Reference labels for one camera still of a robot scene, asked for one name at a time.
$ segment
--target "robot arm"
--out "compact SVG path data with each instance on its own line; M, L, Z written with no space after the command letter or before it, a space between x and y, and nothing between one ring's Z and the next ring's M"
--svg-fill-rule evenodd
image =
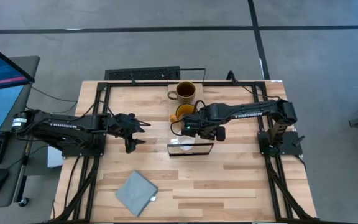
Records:
M126 152L145 141L132 135L144 132L134 114L96 114L80 117L28 110L15 115L12 132L18 136L33 135L62 151L62 156L100 156L104 152L106 134L125 140Z
M202 139L224 141L226 124L232 119L270 116L274 127L269 129L270 144L279 148L283 134L288 126L296 123L297 118L292 103L285 100L268 100L260 103L249 103L229 106L225 103L211 103L202 107L195 114L186 115L182 119L181 134Z

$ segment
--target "gray cloth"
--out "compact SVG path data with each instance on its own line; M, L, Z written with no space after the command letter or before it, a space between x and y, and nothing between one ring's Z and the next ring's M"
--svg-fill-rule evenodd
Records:
M158 192L158 187L134 171L125 184L118 189L116 197L135 216L139 216L149 204L150 198Z

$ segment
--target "wooden plank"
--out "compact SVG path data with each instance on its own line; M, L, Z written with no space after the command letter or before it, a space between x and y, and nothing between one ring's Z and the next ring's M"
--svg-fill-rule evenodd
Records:
M283 83L265 83L269 95L286 98ZM97 82L83 82L76 109L77 116L81 116L93 104L96 87ZM238 119L225 124L226 140L214 142L208 156L169 157L167 91L167 86L112 88L109 106L114 113L134 113L151 126L145 127L145 133L134 135L147 142L137 146L132 154L125 153L122 139L107 137L105 153L99 165L91 221L273 221L265 161L259 154L257 142L257 119ZM252 95L239 86L205 86L203 93L207 104L221 102L236 105L253 102ZM68 178L75 159L67 158L63 163L55 197L57 214L63 210ZM305 211L315 216L303 164L293 156L282 156L282 161L288 189ZM82 159L73 175L69 201L78 188L81 164ZM115 197L117 189L134 170L139 170L159 188L156 201L150 202L140 217L131 214ZM285 216L282 194L278 189L277 191L282 215ZM86 203L86 200L82 201L81 217Z

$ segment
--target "wooden table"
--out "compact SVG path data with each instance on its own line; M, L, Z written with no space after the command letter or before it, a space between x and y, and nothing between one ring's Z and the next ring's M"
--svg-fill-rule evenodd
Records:
M97 83L83 82L76 116L85 113L93 104ZM282 82L266 81L266 87L268 95L278 95L286 99ZM91 221L275 220L265 161L259 154L257 119L237 119L227 123L226 140L215 142L208 156L169 157L167 89L167 86L112 88L109 106L113 113L135 113L138 119L150 123L151 127L145 127L145 133L135 134L134 137L146 140L147 143L137 146L132 154L125 153L122 139L108 136L105 153L100 160ZM236 105L253 102L252 95L239 86L206 86L203 90L206 104ZM55 197L57 215L63 210L74 161L74 157L68 158L63 164ZM307 213L316 216L303 164L293 156L282 156L282 161L289 191ZM78 188L81 165L82 159L75 169L69 201ZM157 200L150 202L138 218L114 195L134 170L139 170L159 187ZM282 195L278 189L277 192L281 213L285 217ZM82 200L80 218L85 215L85 207L86 200Z

